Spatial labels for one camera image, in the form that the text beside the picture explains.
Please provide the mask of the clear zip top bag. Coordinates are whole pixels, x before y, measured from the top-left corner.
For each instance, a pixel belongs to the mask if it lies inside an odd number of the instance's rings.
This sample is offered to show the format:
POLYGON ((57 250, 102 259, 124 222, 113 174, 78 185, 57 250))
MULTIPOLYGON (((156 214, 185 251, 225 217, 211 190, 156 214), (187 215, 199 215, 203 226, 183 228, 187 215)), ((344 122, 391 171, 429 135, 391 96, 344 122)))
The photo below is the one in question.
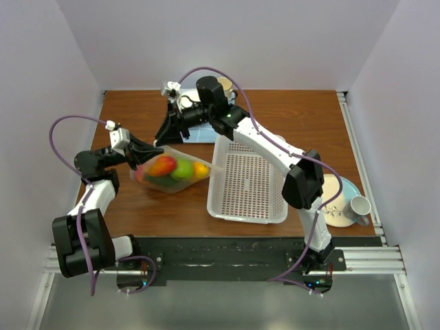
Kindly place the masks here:
POLYGON ((164 146, 163 150, 162 154, 130 170, 130 179, 144 188, 174 194, 223 172, 220 166, 170 146, 164 146))

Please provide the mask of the red orange fake mango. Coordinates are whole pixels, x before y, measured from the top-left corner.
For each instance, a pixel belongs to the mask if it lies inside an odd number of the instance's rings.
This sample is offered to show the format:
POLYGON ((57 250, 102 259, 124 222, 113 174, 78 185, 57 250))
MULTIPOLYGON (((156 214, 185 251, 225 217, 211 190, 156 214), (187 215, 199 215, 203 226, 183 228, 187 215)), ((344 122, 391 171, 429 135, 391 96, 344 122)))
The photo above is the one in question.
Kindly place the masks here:
POLYGON ((152 177, 169 175, 176 168, 176 159, 170 155, 159 156, 146 174, 152 177))

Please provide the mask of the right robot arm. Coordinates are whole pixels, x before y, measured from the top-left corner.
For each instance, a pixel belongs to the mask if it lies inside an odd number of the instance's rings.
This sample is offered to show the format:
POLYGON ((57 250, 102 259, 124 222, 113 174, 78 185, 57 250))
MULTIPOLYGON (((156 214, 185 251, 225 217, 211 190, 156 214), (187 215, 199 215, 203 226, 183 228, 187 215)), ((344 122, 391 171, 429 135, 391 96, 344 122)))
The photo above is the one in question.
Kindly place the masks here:
POLYGON ((322 213, 324 173, 319 153, 304 152, 269 132, 249 109, 231 101, 218 78, 204 76, 196 82, 196 96, 188 97, 179 82, 165 82, 161 94, 168 99, 167 113, 155 136, 155 145, 181 144, 190 136, 190 128, 208 123, 216 133, 251 148, 266 159, 285 178, 282 196, 298 212, 305 233, 305 247, 295 267, 303 264, 322 270, 331 261, 331 234, 322 213))

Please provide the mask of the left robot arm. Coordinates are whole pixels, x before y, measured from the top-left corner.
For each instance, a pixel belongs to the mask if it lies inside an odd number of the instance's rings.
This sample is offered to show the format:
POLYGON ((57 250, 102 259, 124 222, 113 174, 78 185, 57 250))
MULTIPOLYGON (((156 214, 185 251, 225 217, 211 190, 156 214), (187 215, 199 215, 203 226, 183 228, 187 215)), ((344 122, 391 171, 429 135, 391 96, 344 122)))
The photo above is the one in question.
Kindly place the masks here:
POLYGON ((112 267, 116 261, 128 270, 141 265, 142 253, 134 236, 111 238, 104 215, 120 187, 114 167, 126 163, 135 170, 163 153, 164 149, 131 135, 121 152, 108 146, 77 154, 74 166, 80 172, 85 192, 74 209, 52 222, 58 264, 64 277, 112 267))

